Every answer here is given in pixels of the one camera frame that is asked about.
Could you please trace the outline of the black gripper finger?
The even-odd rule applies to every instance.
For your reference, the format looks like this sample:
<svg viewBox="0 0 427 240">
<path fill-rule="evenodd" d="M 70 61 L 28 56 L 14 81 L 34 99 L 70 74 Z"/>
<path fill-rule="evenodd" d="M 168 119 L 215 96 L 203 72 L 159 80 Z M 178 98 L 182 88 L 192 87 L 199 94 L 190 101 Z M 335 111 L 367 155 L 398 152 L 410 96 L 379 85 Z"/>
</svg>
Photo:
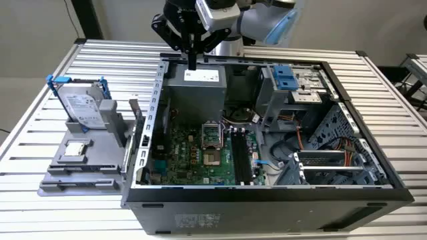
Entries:
<svg viewBox="0 0 427 240">
<path fill-rule="evenodd" d="M 180 28 L 180 35 L 178 35 L 168 26 L 168 20 L 164 14 L 156 14 L 152 18 L 152 30 L 175 51 L 182 51 L 182 53 L 187 54 L 187 69 L 192 70 L 191 34 L 186 26 L 186 20 L 182 16 L 178 18 L 178 26 Z"/>
<path fill-rule="evenodd" d="M 224 29 L 216 30 L 204 39 L 202 39 L 202 34 L 200 33 L 194 35 L 194 41 L 192 41 L 192 70 L 196 70 L 198 55 L 211 52 L 212 49 L 220 44 L 220 42 L 228 37 L 230 34 L 231 34 L 231 29 L 230 28 L 224 28 Z"/>
</svg>

